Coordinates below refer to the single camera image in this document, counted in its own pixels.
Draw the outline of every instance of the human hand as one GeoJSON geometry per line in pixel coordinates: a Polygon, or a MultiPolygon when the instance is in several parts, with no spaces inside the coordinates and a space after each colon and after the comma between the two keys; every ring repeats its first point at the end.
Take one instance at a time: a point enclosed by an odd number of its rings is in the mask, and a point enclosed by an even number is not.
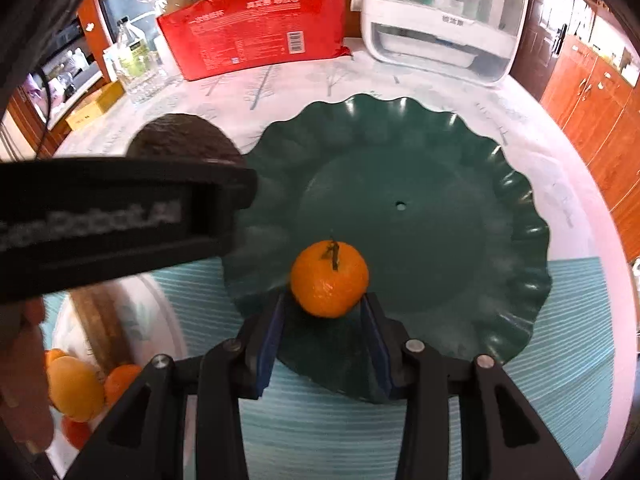
{"type": "Polygon", "coordinates": [[[7,346],[0,348],[0,417],[16,442],[32,453],[43,452],[53,440],[49,387],[42,332],[42,298],[22,302],[26,325],[7,346]]]}

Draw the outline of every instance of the cabinet door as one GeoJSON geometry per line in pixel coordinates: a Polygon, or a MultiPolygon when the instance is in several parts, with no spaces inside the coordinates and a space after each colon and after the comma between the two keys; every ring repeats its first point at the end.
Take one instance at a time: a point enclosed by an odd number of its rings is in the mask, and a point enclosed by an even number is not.
{"type": "Polygon", "coordinates": [[[609,209],[640,179],[640,113],[627,109],[593,157],[589,170],[609,209]]]}
{"type": "Polygon", "coordinates": [[[637,121],[640,121],[640,81],[636,84],[636,88],[631,91],[625,110],[631,113],[637,121]]]}
{"type": "Polygon", "coordinates": [[[585,163],[591,162],[622,113],[631,86],[620,85],[620,75],[598,58],[582,96],[564,126],[564,133],[585,163]]]}
{"type": "Polygon", "coordinates": [[[640,256],[640,181],[611,212],[628,262],[640,256]]]}
{"type": "Polygon", "coordinates": [[[575,36],[567,36],[554,72],[546,86],[540,104],[558,126],[564,128],[574,111],[597,55],[575,36]]]}

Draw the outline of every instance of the wooden cabinet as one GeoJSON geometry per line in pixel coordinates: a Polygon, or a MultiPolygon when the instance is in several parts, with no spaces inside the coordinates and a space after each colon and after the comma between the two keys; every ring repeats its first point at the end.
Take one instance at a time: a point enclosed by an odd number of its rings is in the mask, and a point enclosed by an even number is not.
{"type": "MultiPolygon", "coordinates": [[[[71,128],[66,123],[66,118],[69,114],[78,106],[78,103],[87,95],[92,94],[98,88],[101,88],[106,84],[103,77],[98,79],[90,88],[82,92],[82,95],[78,96],[78,101],[74,104],[66,113],[60,117],[58,122],[48,131],[45,136],[45,140],[40,150],[40,157],[46,158],[53,156],[60,144],[66,139],[66,136],[71,132],[71,128]]],[[[40,145],[40,139],[44,130],[44,123],[38,115],[34,105],[25,94],[21,87],[15,89],[9,102],[7,103],[7,112],[11,115],[15,121],[18,129],[23,134],[25,140],[29,143],[34,152],[37,151],[40,145]]]]}
{"type": "Polygon", "coordinates": [[[597,54],[575,36],[567,36],[540,104],[564,128],[587,86],[597,54]]]}
{"type": "Polygon", "coordinates": [[[589,164],[615,126],[631,86],[603,59],[596,60],[564,133],[585,164],[589,164]]]}
{"type": "Polygon", "coordinates": [[[625,110],[589,164],[609,209],[615,208],[640,179],[640,113],[625,110]]]}
{"type": "Polygon", "coordinates": [[[626,260],[631,262],[640,256],[640,181],[636,181],[636,185],[611,215],[618,228],[626,260]]]}

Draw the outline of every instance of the wooden surface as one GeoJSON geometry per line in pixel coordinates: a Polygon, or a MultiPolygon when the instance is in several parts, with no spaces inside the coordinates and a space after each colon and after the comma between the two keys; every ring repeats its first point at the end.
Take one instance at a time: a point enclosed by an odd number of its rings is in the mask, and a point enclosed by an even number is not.
{"type": "MultiPolygon", "coordinates": [[[[105,84],[106,82],[104,78],[101,77],[96,83],[94,83],[94,85],[91,86],[91,88],[84,92],[82,97],[78,100],[78,103],[85,95],[95,92],[105,84]]],[[[68,136],[71,128],[66,124],[66,117],[75,109],[75,106],[70,108],[49,131],[49,133],[47,133],[42,149],[40,150],[41,158],[53,156],[60,144],[62,144],[62,141],[65,140],[66,136],[68,136]]],[[[18,126],[18,129],[35,152],[40,144],[44,123],[22,88],[16,89],[14,94],[11,96],[9,104],[7,105],[7,111],[11,114],[11,117],[18,126]]]]}
{"type": "Polygon", "coordinates": [[[362,37],[360,32],[360,13],[351,10],[351,0],[344,0],[344,37],[362,37]]]}
{"type": "Polygon", "coordinates": [[[626,260],[631,262],[640,256],[640,181],[611,215],[618,228],[626,260]]]}
{"type": "Polygon", "coordinates": [[[574,145],[585,164],[593,159],[605,142],[623,109],[623,105],[616,99],[613,88],[606,84],[606,78],[601,74],[604,70],[603,64],[606,65],[601,59],[596,61],[596,68],[564,126],[564,134],[574,145]]]}
{"type": "Polygon", "coordinates": [[[559,33],[550,31],[548,19],[552,12],[566,16],[568,27],[572,8],[562,6],[564,0],[529,0],[522,38],[518,46],[511,76],[540,101],[558,62],[554,54],[559,33]]]}
{"type": "Polygon", "coordinates": [[[564,128],[586,88],[597,54],[575,36],[567,36],[540,104],[564,128]]]}
{"type": "Polygon", "coordinates": [[[640,115],[625,110],[589,164],[610,210],[640,179],[640,115]]]}
{"type": "Polygon", "coordinates": [[[95,60],[98,62],[100,71],[103,74],[107,74],[107,67],[102,53],[105,48],[113,44],[113,41],[100,9],[100,2],[98,0],[82,0],[78,7],[78,19],[80,19],[84,37],[92,54],[94,54],[95,60]]]}
{"type": "Polygon", "coordinates": [[[588,165],[628,261],[639,257],[640,85],[631,88],[609,63],[571,36],[540,104],[588,165]]]}

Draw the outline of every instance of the teal striped mat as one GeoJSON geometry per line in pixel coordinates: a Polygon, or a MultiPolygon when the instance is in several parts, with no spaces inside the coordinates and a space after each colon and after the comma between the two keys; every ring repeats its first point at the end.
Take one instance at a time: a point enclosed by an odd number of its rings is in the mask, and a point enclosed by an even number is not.
{"type": "MultiPolygon", "coordinates": [[[[506,369],[574,465],[598,446],[611,400],[613,339],[599,258],[549,262],[553,288],[534,335],[506,369]]],[[[212,258],[153,276],[174,306],[190,355],[236,334],[242,323],[226,295],[220,260],[212,258]]],[[[46,297],[46,342],[63,294],[46,297]]],[[[261,400],[241,401],[250,477],[391,479],[404,404],[375,406],[333,394],[276,363],[261,400]]],[[[449,478],[460,477],[460,414],[450,402],[449,478]]],[[[193,460],[187,478],[193,478],[193,460]]]]}

